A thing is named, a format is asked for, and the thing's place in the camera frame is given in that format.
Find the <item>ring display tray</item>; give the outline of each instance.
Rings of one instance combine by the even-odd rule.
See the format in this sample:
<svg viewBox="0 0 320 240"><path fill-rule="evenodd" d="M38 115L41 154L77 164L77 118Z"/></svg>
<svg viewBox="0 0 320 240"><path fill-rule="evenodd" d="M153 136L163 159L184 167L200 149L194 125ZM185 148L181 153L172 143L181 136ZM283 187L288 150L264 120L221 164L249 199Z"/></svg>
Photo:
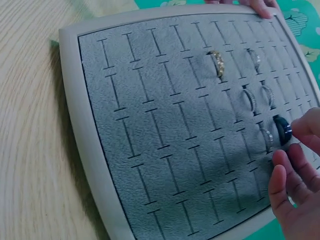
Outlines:
<svg viewBox="0 0 320 240"><path fill-rule="evenodd" d="M320 95L270 11L163 7L60 30L72 127L111 240L243 239L274 219L273 117L291 122Z"/></svg>

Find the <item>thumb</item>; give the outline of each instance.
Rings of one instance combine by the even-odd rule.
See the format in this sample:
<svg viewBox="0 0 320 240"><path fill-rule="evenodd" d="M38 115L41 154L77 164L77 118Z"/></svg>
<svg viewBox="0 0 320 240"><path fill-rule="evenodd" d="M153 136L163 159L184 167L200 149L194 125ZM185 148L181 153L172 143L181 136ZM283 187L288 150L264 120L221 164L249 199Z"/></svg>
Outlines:
<svg viewBox="0 0 320 240"><path fill-rule="evenodd" d="M250 0L250 7L253 8L253 10L255 10L262 18L272 18L272 14L269 12L264 0Z"/></svg>
<svg viewBox="0 0 320 240"><path fill-rule="evenodd" d="M288 221L288 215L295 210L290 203L286 190L287 173L282 165L276 165L269 182L269 198L272 211L281 226Z"/></svg>

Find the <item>black ring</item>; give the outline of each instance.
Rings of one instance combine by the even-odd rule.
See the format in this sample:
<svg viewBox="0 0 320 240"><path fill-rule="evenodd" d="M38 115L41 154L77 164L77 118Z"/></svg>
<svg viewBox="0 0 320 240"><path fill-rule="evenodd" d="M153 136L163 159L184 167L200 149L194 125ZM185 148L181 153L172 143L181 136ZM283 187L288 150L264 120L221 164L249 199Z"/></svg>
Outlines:
<svg viewBox="0 0 320 240"><path fill-rule="evenodd" d="M290 141L292 137L292 128L288 121L279 115L275 115L273 121L279 133L281 146L283 146Z"/></svg>

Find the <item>finger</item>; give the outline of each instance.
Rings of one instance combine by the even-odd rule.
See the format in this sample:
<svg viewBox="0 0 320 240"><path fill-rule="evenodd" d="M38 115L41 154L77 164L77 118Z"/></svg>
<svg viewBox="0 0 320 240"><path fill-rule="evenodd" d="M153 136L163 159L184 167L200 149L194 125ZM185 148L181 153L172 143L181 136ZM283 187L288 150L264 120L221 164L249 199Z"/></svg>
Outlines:
<svg viewBox="0 0 320 240"><path fill-rule="evenodd" d="M239 3L240 3L241 5L250 6L250 0L239 0Z"/></svg>
<svg viewBox="0 0 320 240"><path fill-rule="evenodd" d="M273 169L268 187L273 214L282 226L286 223L288 215L295 210L294 206L288 200L286 178L287 173L285 167L276 165Z"/></svg>
<svg viewBox="0 0 320 240"><path fill-rule="evenodd" d="M220 3L221 4L233 4L234 1L233 0L221 0Z"/></svg>
<svg viewBox="0 0 320 240"><path fill-rule="evenodd" d="M292 200L298 206L300 206L312 194L312 192L307 189L306 185L302 182L302 180L293 169L285 151L277 150L274 153L272 160L275 166L284 166L286 171L286 190Z"/></svg>
<svg viewBox="0 0 320 240"><path fill-rule="evenodd" d="M320 138L315 135L302 136L300 142L320 156Z"/></svg>
<svg viewBox="0 0 320 240"><path fill-rule="evenodd" d="M296 119L292 122L292 134L299 140L303 136L310 135L315 135L320 138L319 119L320 108L311 108L301 118Z"/></svg>
<svg viewBox="0 0 320 240"><path fill-rule="evenodd" d="M268 7L271 7L271 8L276 8L278 9L279 11L280 10L280 7L279 7L279 4L277 3L276 0L264 0L265 4L268 6Z"/></svg>
<svg viewBox="0 0 320 240"><path fill-rule="evenodd" d="M307 161L304 151L299 144L292 144L288 156L296 173L302 178L306 186L314 193L320 190L320 175Z"/></svg>
<svg viewBox="0 0 320 240"><path fill-rule="evenodd" d="M271 19L272 18L272 14L269 12L264 0L250 0L250 6L262 18L264 18L264 19Z"/></svg>

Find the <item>patterned cloth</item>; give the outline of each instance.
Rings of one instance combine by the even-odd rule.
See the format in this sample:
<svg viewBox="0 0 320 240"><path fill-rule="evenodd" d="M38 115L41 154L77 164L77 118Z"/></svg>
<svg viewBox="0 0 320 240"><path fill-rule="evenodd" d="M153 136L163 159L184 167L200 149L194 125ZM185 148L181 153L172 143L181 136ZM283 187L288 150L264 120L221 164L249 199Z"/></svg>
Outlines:
<svg viewBox="0 0 320 240"><path fill-rule="evenodd" d="M140 9L204 3L203 0L135 0L135 2ZM320 0L278 0L278 3L320 86ZM246 240L268 239L285 239L277 220Z"/></svg>

